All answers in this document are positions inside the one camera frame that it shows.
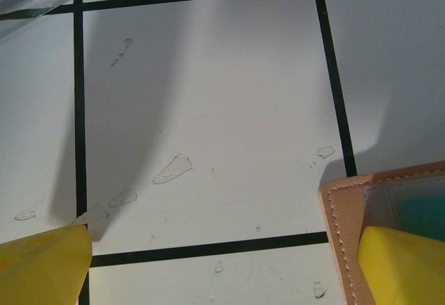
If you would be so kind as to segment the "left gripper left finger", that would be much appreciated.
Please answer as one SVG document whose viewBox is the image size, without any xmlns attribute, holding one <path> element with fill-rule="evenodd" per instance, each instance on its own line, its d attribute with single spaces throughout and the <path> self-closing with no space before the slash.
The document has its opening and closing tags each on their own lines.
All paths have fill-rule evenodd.
<svg viewBox="0 0 445 305">
<path fill-rule="evenodd" d="M 92 260 L 84 225 L 1 244 L 2 304 L 76 304 Z"/>
</svg>

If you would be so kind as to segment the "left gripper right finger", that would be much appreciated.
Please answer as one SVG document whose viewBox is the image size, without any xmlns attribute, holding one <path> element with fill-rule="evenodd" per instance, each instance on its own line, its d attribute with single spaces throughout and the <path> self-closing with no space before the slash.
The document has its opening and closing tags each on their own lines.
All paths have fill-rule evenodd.
<svg viewBox="0 0 445 305">
<path fill-rule="evenodd" d="M 376 304 L 444 303 L 444 242 L 368 226 L 357 259 Z"/>
</svg>

